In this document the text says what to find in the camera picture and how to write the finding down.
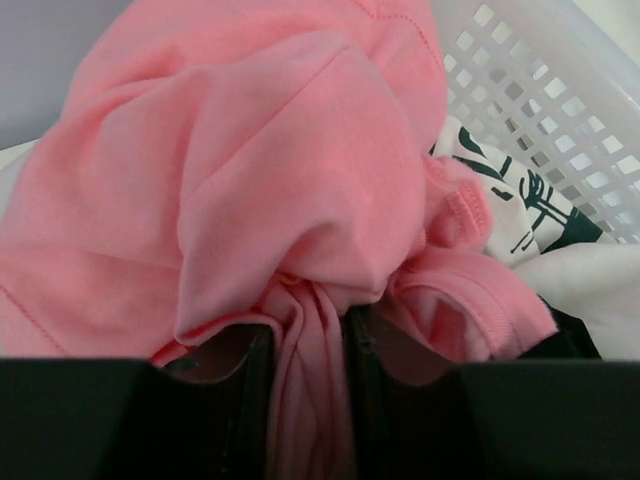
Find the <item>black object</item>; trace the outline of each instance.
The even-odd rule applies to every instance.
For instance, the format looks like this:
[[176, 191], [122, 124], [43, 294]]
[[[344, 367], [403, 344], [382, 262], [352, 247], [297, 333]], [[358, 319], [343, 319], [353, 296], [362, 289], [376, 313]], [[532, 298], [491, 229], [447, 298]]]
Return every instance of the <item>black object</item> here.
[[166, 372], [0, 361], [0, 478], [262, 478], [271, 335], [229, 327]]
[[640, 478], [640, 365], [453, 365], [368, 308], [345, 321], [361, 478]]

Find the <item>laundry basket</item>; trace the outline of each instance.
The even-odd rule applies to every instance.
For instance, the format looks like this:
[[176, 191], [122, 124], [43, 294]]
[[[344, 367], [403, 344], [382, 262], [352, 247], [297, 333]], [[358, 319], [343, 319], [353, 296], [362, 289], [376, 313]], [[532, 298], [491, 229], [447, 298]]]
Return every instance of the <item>laundry basket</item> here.
[[640, 240], [640, 67], [571, 0], [431, 0], [449, 112]]

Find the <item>gray wall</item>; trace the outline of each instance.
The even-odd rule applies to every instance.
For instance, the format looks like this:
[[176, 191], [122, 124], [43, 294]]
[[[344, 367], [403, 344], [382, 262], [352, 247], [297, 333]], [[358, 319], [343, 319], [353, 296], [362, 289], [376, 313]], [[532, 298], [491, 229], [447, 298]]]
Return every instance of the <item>gray wall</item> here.
[[57, 119], [74, 69], [131, 0], [0, 0], [0, 149]]

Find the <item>laundry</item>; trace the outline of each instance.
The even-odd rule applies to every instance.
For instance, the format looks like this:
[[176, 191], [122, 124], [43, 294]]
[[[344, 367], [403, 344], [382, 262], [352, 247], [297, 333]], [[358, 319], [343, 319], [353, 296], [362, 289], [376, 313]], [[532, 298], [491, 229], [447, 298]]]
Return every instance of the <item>laundry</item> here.
[[506, 265], [574, 243], [615, 243], [538, 172], [476, 142], [452, 116], [447, 116], [433, 154], [453, 157], [478, 174], [495, 222], [485, 253]]
[[540, 174], [476, 142], [451, 116], [433, 152], [476, 172], [495, 222], [484, 252], [549, 303], [580, 354], [639, 359], [640, 247], [616, 244]]
[[4, 349], [162, 365], [229, 325], [269, 325], [269, 478], [349, 478], [351, 305], [384, 294], [398, 325], [460, 361], [556, 332], [481, 255], [493, 219], [475, 174], [428, 154], [445, 104], [427, 2], [138, 0], [11, 196]]
[[640, 359], [640, 247], [576, 244], [515, 269], [552, 307], [582, 320], [605, 359]]

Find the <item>pink fabric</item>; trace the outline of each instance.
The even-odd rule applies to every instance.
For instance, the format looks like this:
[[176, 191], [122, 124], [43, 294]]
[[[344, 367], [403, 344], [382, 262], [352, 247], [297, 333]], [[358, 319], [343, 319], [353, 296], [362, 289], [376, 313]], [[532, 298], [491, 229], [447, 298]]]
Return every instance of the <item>pink fabric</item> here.
[[424, 1], [138, 0], [3, 219], [5, 351], [163, 363], [268, 324], [269, 476], [352, 476], [348, 306], [386, 290], [380, 308], [455, 359], [553, 331], [479, 254], [491, 218], [472, 172], [427, 154], [445, 99]]

